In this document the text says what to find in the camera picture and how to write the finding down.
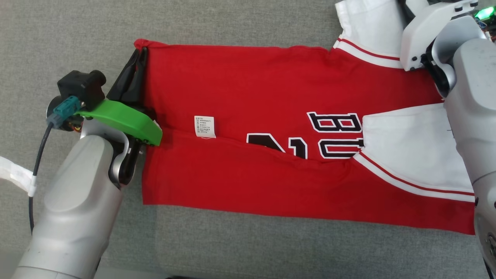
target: black cable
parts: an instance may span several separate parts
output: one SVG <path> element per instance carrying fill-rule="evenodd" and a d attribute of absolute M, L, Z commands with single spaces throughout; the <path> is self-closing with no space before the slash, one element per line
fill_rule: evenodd
<path fill-rule="evenodd" d="M 45 149 L 45 144 L 47 143 L 48 136 L 50 135 L 50 131 L 52 130 L 54 124 L 49 123 L 47 129 L 45 130 L 45 134 L 41 139 L 40 148 L 38 149 L 38 155 L 36 156 L 36 162 L 34 163 L 33 169 L 33 179 L 36 179 L 38 175 L 38 169 L 40 168 L 41 156 L 43 155 L 43 149 Z M 34 228 L 34 217 L 33 217 L 33 197 L 29 197 L 28 203 L 28 211 L 29 211 L 29 226 L 31 227 L 31 235 L 33 234 Z"/>
<path fill-rule="evenodd" d="M 484 260 L 484 264 L 486 265 L 486 271 L 488 272 L 489 278 L 490 278 L 490 279 L 495 279 L 495 278 L 493 277 L 493 272 L 491 271 L 491 269 L 490 269 L 490 268 L 489 268 L 489 266 L 488 266 L 488 263 L 486 263 L 486 260 Z"/>

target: green led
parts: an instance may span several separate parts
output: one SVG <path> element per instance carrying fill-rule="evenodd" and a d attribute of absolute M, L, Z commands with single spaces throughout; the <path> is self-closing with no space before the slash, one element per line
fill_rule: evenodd
<path fill-rule="evenodd" d="M 479 18 L 480 20 L 486 20 L 493 15 L 494 11 L 495 11 L 494 7 L 485 8 L 485 9 L 480 10 L 475 15 L 475 17 Z"/>

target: red jersey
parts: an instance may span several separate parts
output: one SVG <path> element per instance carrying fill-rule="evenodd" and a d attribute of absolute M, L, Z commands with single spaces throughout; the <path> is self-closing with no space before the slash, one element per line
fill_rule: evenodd
<path fill-rule="evenodd" d="M 474 195 L 434 83 L 343 35 L 148 48 L 143 202 L 473 234 Z"/>

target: white fabric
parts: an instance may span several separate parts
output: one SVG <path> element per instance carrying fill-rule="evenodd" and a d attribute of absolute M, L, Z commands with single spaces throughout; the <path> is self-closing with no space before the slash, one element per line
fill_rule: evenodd
<path fill-rule="evenodd" d="M 0 179 L 11 181 L 27 192 L 33 183 L 33 172 L 0 156 Z"/>
<path fill-rule="evenodd" d="M 361 153 L 393 177 L 434 191 L 473 193 L 443 104 L 364 116 L 363 133 Z"/>
<path fill-rule="evenodd" d="M 336 4 L 336 10 L 343 28 L 340 38 L 345 39 L 359 49 L 365 50 L 358 57 L 358 52 L 350 51 L 347 42 L 338 42 L 334 47 L 340 48 L 367 62 L 391 68 L 401 68 L 399 60 L 388 60 L 366 54 L 398 58 L 401 50 L 401 36 L 405 27 L 397 0 L 345 0 Z"/>

